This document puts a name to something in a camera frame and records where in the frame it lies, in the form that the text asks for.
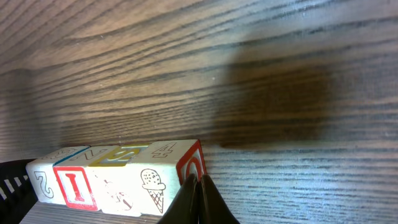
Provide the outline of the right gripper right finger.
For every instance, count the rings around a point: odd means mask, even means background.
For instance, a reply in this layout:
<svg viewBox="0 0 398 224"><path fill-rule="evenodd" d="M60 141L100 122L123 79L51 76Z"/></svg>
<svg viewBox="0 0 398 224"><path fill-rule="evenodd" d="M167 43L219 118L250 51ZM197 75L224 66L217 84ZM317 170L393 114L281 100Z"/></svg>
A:
<svg viewBox="0 0 398 224"><path fill-rule="evenodd" d="M200 224L239 224L209 175L201 177L198 189Z"/></svg>

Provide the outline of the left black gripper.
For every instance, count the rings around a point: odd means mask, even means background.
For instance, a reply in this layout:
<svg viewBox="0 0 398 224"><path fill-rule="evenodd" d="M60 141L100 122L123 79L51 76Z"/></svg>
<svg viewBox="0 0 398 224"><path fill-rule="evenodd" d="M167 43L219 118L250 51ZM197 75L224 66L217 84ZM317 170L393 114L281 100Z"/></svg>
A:
<svg viewBox="0 0 398 224"><path fill-rule="evenodd" d="M1 224L20 223L38 201L27 176L26 165L34 159L1 163Z"/></svg>

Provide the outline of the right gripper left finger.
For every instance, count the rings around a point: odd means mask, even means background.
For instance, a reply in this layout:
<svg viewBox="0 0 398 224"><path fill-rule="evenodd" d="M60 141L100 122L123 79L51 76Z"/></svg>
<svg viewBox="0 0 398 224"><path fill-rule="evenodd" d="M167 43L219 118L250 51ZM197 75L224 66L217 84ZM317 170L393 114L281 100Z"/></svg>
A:
<svg viewBox="0 0 398 224"><path fill-rule="evenodd" d="M190 174L158 224L198 224L198 180Z"/></svg>

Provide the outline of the plain deer wooden block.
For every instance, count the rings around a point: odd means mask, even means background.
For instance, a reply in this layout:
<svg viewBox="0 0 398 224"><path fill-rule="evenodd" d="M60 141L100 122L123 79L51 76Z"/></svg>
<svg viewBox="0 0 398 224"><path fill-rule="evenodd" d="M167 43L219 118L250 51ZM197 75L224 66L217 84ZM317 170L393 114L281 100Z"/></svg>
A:
<svg viewBox="0 0 398 224"><path fill-rule="evenodd" d="M206 174L197 139L156 141L127 163L134 207L139 213L163 215L183 181Z"/></svg>

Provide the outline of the red I wooden block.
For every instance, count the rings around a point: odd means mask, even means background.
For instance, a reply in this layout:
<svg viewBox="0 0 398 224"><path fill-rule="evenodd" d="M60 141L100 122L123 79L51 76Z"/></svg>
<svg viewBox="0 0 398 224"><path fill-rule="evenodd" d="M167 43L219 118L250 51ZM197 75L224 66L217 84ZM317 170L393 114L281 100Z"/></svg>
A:
<svg viewBox="0 0 398 224"><path fill-rule="evenodd" d="M53 165L67 207L89 211L100 209L93 193L89 165L117 148L117 145L74 147L75 152Z"/></svg>

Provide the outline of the green sided wooden block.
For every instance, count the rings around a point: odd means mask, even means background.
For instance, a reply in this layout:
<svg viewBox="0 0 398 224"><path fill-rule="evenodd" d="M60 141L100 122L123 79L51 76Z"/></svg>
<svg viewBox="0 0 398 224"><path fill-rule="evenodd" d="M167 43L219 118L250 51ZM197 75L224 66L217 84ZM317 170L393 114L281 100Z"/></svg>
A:
<svg viewBox="0 0 398 224"><path fill-rule="evenodd" d="M134 203L133 171L127 163L148 145L93 146L88 164L91 188L103 213L139 217L141 212Z"/></svg>

